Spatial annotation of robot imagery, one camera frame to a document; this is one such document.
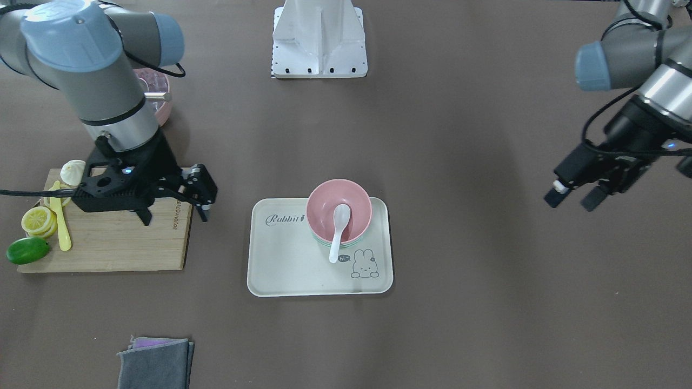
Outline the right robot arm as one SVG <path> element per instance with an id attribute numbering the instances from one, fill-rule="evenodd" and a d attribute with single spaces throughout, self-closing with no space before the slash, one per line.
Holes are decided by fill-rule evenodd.
<path id="1" fill-rule="evenodd" d="M 205 165 L 178 165 L 135 74 L 179 65 L 184 37 L 175 19 L 52 1 L 3 6 L 1 27 L 2 63 L 61 91 L 95 143 L 77 184 L 42 197 L 70 197 L 84 212 L 129 210 L 145 225 L 157 198 L 175 198 L 208 221 L 217 185 Z"/>

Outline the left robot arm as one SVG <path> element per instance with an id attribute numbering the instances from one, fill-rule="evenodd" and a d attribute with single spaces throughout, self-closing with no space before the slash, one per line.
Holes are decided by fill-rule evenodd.
<path id="1" fill-rule="evenodd" d="M 559 206 L 571 192 L 595 187 L 581 201 L 588 211 L 603 200 L 627 192 L 662 157 L 681 157 L 677 170 L 690 177 L 690 148 L 671 150 L 669 143 L 690 143 L 690 27 L 674 29 L 671 1 L 622 1 L 613 22 L 596 42 L 582 46 L 574 72 L 584 91 L 624 89 L 627 102 L 604 127 L 605 139 L 588 139 L 585 123 L 579 145 L 555 168 L 556 180 L 544 201 Z"/>

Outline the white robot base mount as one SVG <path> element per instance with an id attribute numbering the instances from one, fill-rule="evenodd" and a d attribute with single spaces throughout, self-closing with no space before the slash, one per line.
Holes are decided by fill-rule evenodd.
<path id="1" fill-rule="evenodd" d="M 363 11 L 351 1 L 286 1 L 274 10 L 272 39 L 276 79 L 368 74 Z"/>

